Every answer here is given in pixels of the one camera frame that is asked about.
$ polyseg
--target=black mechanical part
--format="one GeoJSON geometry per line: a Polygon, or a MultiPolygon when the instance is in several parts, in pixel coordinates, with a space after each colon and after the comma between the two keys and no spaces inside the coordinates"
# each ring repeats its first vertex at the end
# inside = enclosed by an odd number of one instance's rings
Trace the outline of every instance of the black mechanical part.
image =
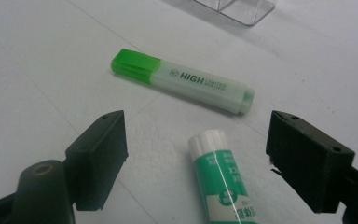
{"type": "Polygon", "coordinates": [[[128,157],[124,112],[98,118],[65,154],[22,172],[17,192],[0,199],[0,224],[75,223],[73,203],[102,209],[128,157]]]}
{"type": "Polygon", "coordinates": [[[266,152],[279,174],[314,213],[347,210],[344,224],[358,224],[355,153],[305,120],[272,111],[266,152]]]}

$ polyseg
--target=green highlighter cap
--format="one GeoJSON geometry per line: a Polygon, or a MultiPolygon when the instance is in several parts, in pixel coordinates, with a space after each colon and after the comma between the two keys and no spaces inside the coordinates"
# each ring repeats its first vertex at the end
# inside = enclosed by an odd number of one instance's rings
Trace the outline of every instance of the green highlighter cap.
{"type": "Polygon", "coordinates": [[[161,59],[146,54],[122,49],[110,63],[116,74],[150,84],[150,76],[161,65],[161,59]]]}

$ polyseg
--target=white tabletop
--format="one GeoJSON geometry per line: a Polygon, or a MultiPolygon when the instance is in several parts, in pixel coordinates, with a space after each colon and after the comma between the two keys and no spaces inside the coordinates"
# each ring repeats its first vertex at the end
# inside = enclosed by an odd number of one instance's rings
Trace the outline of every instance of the white tabletop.
{"type": "Polygon", "coordinates": [[[260,223],[341,223],[315,215],[270,169],[272,110],[356,152],[358,1],[280,0],[252,28],[189,0],[0,0],[0,198],[26,167],[64,151],[102,114],[124,110],[128,151],[104,210],[76,223],[206,223],[187,140],[221,129],[260,223]],[[120,49],[255,89],[236,116],[116,76],[120,49]]]}

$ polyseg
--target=green highlighter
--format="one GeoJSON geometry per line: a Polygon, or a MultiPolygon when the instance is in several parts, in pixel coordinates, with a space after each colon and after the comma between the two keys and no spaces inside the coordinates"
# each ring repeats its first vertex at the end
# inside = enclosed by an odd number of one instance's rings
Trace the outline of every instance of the green highlighter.
{"type": "Polygon", "coordinates": [[[234,114],[249,111],[255,91],[245,84],[122,49],[111,62],[116,74],[172,91],[234,114]]]}

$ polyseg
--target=logo on highlighter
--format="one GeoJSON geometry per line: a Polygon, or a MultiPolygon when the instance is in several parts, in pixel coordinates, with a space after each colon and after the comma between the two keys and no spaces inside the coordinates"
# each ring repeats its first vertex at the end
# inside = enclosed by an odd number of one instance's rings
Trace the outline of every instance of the logo on highlighter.
{"type": "Polygon", "coordinates": [[[176,70],[176,69],[173,69],[173,70],[171,70],[170,75],[171,75],[172,77],[176,77],[177,75],[179,75],[179,71],[176,70]]]}

